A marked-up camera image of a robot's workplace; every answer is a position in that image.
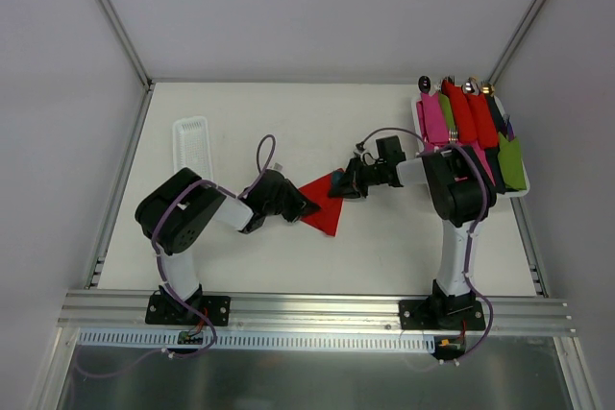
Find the blue plastic spoon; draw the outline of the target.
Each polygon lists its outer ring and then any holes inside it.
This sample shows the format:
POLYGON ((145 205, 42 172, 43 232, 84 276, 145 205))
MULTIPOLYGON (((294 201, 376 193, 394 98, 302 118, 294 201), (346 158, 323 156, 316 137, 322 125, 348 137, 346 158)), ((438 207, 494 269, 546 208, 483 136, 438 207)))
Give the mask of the blue plastic spoon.
POLYGON ((344 175, 344 171, 343 170, 335 170, 332 172, 332 184, 337 184, 340 182, 340 180, 342 179, 344 175))

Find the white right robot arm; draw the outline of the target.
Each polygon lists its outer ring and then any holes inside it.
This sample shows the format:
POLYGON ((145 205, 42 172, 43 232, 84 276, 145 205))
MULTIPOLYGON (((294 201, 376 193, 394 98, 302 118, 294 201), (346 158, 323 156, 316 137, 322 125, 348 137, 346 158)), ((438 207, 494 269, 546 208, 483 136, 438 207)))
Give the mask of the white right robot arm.
POLYGON ((473 282, 475 240, 497 193, 479 158, 468 147, 447 145, 406 157, 396 135, 376 140, 378 156, 368 162, 361 143, 345 171, 332 181, 331 198, 365 199, 377 185, 424 184, 442 220, 439 270, 425 299, 398 303, 403 330, 485 330, 484 297, 473 282))

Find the red paper napkin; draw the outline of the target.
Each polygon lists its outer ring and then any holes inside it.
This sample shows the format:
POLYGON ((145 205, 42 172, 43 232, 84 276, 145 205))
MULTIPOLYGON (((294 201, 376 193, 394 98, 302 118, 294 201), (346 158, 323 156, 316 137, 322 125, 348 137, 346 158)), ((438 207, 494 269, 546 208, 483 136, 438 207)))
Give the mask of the red paper napkin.
POLYGON ((329 237, 335 237, 337 234, 343 206, 342 199, 328 197, 332 172, 299 188, 299 191, 321 207, 319 212, 305 217, 301 221, 329 237))

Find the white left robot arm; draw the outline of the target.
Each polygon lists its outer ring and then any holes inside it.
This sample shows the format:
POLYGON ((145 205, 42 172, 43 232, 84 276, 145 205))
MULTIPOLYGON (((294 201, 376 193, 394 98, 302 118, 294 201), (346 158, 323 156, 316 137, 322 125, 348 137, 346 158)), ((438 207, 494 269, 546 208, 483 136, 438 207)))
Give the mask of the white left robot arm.
POLYGON ((206 295, 191 247, 217 221, 241 234, 259 229, 270 216, 295 223, 321 210, 282 173, 266 169, 235 195, 185 167, 147 196, 135 220, 150 240, 161 284, 148 301, 145 323, 153 326, 226 326, 231 298, 206 295))

